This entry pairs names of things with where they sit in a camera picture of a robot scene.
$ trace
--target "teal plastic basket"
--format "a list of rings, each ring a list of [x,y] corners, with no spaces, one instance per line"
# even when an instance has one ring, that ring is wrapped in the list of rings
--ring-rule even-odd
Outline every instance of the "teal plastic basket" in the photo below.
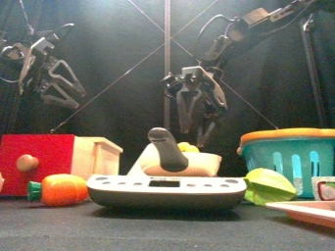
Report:
[[[283,137],[250,140],[239,148],[251,171],[266,168],[280,173],[298,190],[298,197],[314,198],[311,178],[334,176],[335,138]]]

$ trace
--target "toy food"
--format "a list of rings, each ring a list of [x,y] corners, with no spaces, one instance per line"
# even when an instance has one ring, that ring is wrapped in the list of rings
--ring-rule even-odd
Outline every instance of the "toy food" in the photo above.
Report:
[[[182,152],[200,152],[199,148],[195,145],[191,145],[188,142],[179,142],[178,147]]]
[[[86,180],[74,175],[59,174],[47,176],[41,183],[29,182],[28,200],[39,200],[51,207],[76,204],[88,197]]]
[[[292,200],[298,191],[294,185],[272,170],[255,169],[244,177],[247,184],[244,199],[255,205],[264,206],[268,202]]]

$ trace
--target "wooden box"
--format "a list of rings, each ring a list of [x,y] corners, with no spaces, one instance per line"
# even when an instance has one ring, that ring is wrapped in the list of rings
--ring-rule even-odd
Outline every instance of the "wooden box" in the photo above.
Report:
[[[0,146],[0,195],[25,196],[29,181],[55,174],[88,179],[92,174],[118,175],[123,149],[103,137],[74,134],[5,134]]]

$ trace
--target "kitchen scale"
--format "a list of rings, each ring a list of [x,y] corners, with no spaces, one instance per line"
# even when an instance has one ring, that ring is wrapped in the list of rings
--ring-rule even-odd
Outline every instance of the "kitchen scale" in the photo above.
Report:
[[[182,153],[164,128],[151,129],[148,137],[152,143],[127,176],[91,176],[92,200],[106,207],[232,209],[243,199],[246,183],[240,177],[216,176],[222,157]]]

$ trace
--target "black cable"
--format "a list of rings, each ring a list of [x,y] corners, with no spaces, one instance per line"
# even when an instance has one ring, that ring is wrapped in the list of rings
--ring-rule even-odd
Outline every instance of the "black cable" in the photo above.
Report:
[[[195,41],[195,47],[194,47],[194,55],[196,55],[196,51],[198,51],[198,46],[199,46],[199,42],[200,42],[200,39],[203,37],[203,34],[204,34],[204,31],[206,29],[208,28],[210,24],[216,20],[216,19],[222,19],[224,20],[226,22],[228,23],[234,23],[235,22],[235,19],[231,20],[228,19],[224,15],[216,15],[202,27],[200,31],[199,31],[199,34],[198,34],[198,37],[196,37],[196,41]]]

